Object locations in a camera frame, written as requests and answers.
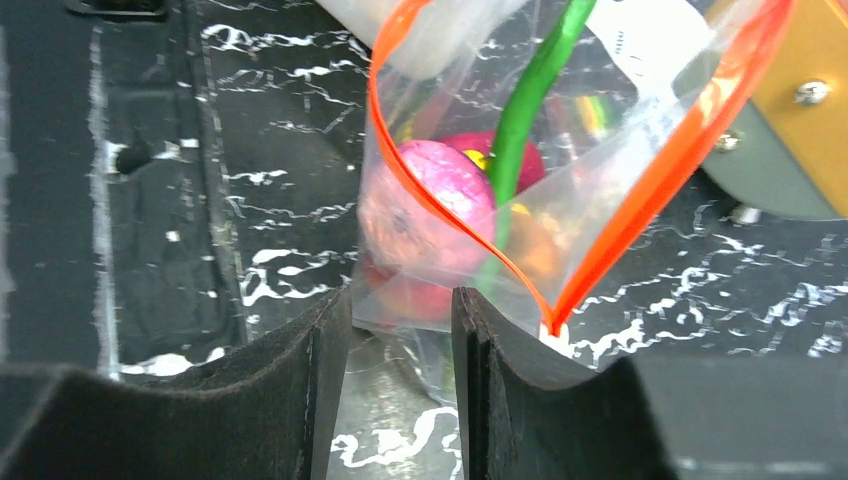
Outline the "orange ginger root toy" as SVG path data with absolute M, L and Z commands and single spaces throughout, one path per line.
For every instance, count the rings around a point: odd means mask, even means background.
M 558 285 L 564 277 L 565 251 L 552 233 L 521 204 L 510 208 L 506 256 L 539 287 Z

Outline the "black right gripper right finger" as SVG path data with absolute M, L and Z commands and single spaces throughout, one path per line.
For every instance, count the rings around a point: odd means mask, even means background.
M 638 353 L 602 371 L 452 297 L 468 479 L 843 479 L 845 357 Z

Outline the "purple sweet potato toy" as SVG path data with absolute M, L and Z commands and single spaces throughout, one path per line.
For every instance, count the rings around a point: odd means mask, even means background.
M 495 132 L 475 131 L 458 133 L 438 138 L 437 141 L 464 153 L 484 172 L 488 171 L 488 157 L 494 142 Z M 545 177 L 545 165 L 540 152 L 531 142 L 524 149 L 522 168 L 515 194 L 520 194 Z

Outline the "clear orange-zip bag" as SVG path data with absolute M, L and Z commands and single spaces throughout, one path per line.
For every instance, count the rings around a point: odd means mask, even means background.
M 357 323 L 454 405 L 452 292 L 567 321 L 753 93 L 793 1 L 399 1 L 373 44 Z

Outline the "red fruit toy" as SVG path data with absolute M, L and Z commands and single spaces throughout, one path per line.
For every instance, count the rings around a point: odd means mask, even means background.
M 450 314 L 449 289 L 379 267 L 370 255 L 364 258 L 364 278 L 378 302 L 395 316 L 433 323 Z

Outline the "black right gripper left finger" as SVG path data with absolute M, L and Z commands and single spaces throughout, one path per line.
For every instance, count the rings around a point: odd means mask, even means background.
M 351 337 L 342 288 L 166 380 L 133 385 L 70 365 L 5 365 L 1 475 L 323 479 Z

